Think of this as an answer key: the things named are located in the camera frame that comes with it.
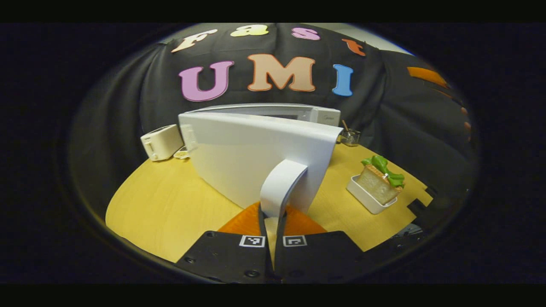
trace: wooden table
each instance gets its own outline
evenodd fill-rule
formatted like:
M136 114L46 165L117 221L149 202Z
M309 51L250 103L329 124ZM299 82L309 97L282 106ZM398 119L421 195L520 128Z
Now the wooden table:
M344 231L363 251L415 219L406 208L410 202L417 198L428 206L432 201L422 182L389 161L392 172L404 174L406 186L396 203L371 214L346 187L351 176L363 170L360 161L373 155L362 146L337 144L307 213L328 231ZM176 262L205 231L217 231L241 211L198 176L191 158L147 160L112 197L106 225L139 248Z

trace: black cloth backdrop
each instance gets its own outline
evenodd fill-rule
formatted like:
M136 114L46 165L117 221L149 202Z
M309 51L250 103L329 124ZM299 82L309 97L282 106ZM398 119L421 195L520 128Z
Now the black cloth backdrop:
M434 187L438 197L457 198L469 188L473 153L463 126L468 119L452 99L409 75L407 67L431 69L425 61L298 23L264 23L269 31L266 35L230 36L245 25L208 23L184 29L136 52L90 89L74 117L68 163L78 193L99 216L105 217L116 190L147 159L140 136L178 123L180 113L233 103L302 103L338 109L350 128L362 131L361 145ZM321 39L296 38L294 27L313 29ZM185 37L210 29L218 32L171 53ZM350 51L342 39L355 40L366 56ZM248 90L254 63L247 57L252 54L272 54L284 66L296 56L315 59L312 80L316 90L298 92L288 86ZM208 90L215 84L209 65L219 61L235 62L229 68L227 91L210 101L184 99L178 74L203 67L199 87ZM334 64L354 70L352 96L332 93Z

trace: white tray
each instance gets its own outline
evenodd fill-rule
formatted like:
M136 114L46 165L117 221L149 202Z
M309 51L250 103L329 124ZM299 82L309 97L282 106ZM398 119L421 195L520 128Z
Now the white tray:
M393 200L389 201L387 204L382 205L379 203L372 195L370 195L364 188L358 185L357 180L360 175L352 176L351 180L347 184L347 190L355 196L358 201L368 209L372 214L379 214L381 211L390 207L392 204L396 203L398 197L395 197Z

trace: bread slice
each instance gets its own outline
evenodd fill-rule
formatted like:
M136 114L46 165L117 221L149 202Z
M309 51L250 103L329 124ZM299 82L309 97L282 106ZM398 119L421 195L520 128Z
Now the bread slice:
M393 200L403 189L401 186L391 186L389 180L383 178L384 176L375 166L368 164L357 179L357 184L382 205Z

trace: microwave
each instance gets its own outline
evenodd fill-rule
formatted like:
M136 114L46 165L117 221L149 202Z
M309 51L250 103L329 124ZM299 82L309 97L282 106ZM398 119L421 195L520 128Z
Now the microwave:
M316 107L314 105L296 103L242 103L214 105L187 113L216 112L236 113L281 117L300 121L321 123L338 127L341 112L336 109Z

